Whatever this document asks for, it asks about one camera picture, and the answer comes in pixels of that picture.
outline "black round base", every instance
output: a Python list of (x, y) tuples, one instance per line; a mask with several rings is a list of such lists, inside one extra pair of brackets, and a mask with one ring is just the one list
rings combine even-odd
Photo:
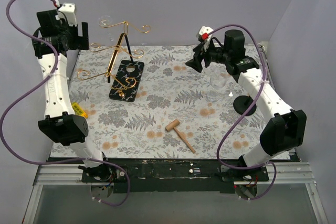
[[(253, 99), (251, 97), (248, 97), (247, 95), (241, 95), (234, 100), (233, 108), (238, 114), (242, 115), (252, 102)], [(256, 112), (256, 109), (257, 106), (254, 105), (246, 115), (252, 115), (254, 112)]]

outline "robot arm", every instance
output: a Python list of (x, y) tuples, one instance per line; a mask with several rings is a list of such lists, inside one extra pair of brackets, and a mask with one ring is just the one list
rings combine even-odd
[[(211, 36), (204, 36), (210, 31), (210, 27), (203, 26), (200, 29), (197, 37), (201, 43), (193, 49), (194, 57), (186, 65), (202, 72), (202, 60), (205, 67), (211, 62), (225, 64), (227, 72), (250, 94), (250, 100), (255, 99), (263, 82), (262, 73), (257, 62), (245, 56), (245, 38), (242, 31), (228, 30), (224, 45), (219, 47), (215, 47)], [(240, 109), (243, 109), (239, 110), (234, 103), (234, 108), (242, 114), (249, 105), (247, 101), (241, 104)], [(260, 143), (239, 158), (240, 166), (264, 164), (280, 153), (300, 146), (303, 141), (307, 119), (305, 113), (302, 110), (293, 110), (270, 84), (265, 83), (256, 105), (264, 115), (267, 125), (260, 135)]]
[[(78, 36), (75, 11), (75, 4), (64, 3), (58, 4), (57, 9), (37, 13), (41, 27), (34, 35), (40, 32), (42, 39), (50, 42), (59, 53), (56, 71), (45, 85), (45, 119), (38, 121), (38, 126), (51, 140), (68, 146), (79, 157), (104, 160), (104, 154), (91, 141), (85, 140), (89, 133), (87, 121), (75, 115), (68, 92), (67, 50), (89, 49), (88, 24), (82, 23), (83, 36)], [(33, 41), (33, 46), (45, 78), (50, 75), (55, 56), (43, 43)], [(106, 165), (89, 160), (85, 160), (84, 164), (85, 167), (80, 168), (90, 176), (101, 181), (109, 179), (110, 168)]]

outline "floral tablecloth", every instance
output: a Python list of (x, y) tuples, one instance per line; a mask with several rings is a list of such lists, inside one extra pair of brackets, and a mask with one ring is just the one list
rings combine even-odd
[[(76, 75), (87, 69), (92, 74), (105, 72), (112, 49), (98, 53), (81, 51), (69, 94), (88, 114), (89, 135), (98, 149), (109, 158), (216, 158), (216, 150), (225, 132), (238, 119), (233, 100), (246, 92), (227, 77), (226, 85), (215, 90), (210, 84), (209, 70), (198, 73), (185, 62), (192, 58), (194, 46), (143, 46), (144, 73), (136, 100), (131, 102), (111, 100), (108, 96), (111, 84), (106, 78), (80, 81)], [(257, 61), (257, 50), (246, 46), (246, 55)], [(129, 59), (120, 53), (112, 73), (116, 73), (120, 61)], [(212, 63), (210, 69), (223, 70), (223, 65)], [(174, 131), (165, 126), (178, 119), (177, 127), (194, 147), (193, 154)], [(259, 143), (265, 126), (264, 118), (256, 113), (245, 117), (225, 141), (222, 158), (239, 158)], [(69, 148), (54, 144), (51, 157), (76, 156)], [(288, 152), (279, 159), (289, 159)]]

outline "wooden hammer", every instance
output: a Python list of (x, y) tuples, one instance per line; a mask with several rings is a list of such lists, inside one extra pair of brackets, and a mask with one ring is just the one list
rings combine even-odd
[(175, 132), (178, 134), (178, 136), (182, 139), (182, 141), (188, 146), (188, 148), (195, 153), (196, 151), (194, 150), (194, 148), (192, 148), (192, 146), (190, 145), (190, 143), (188, 143), (187, 139), (185, 139), (185, 137), (177, 130), (177, 126), (180, 124), (178, 119), (175, 119), (173, 122), (171, 122), (170, 124), (168, 124), (166, 126), (166, 130), (167, 131), (171, 131), (172, 129), (175, 130)]

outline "gray floor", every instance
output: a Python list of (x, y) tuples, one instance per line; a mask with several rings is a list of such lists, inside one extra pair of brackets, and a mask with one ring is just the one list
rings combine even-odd
[[(267, 185), (260, 185), (264, 190)], [(111, 195), (116, 202), (124, 195)], [(252, 202), (216, 192), (132, 193), (121, 207), (92, 201), (90, 186), (44, 186), (38, 223), (317, 223), (305, 185), (274, 185)]]

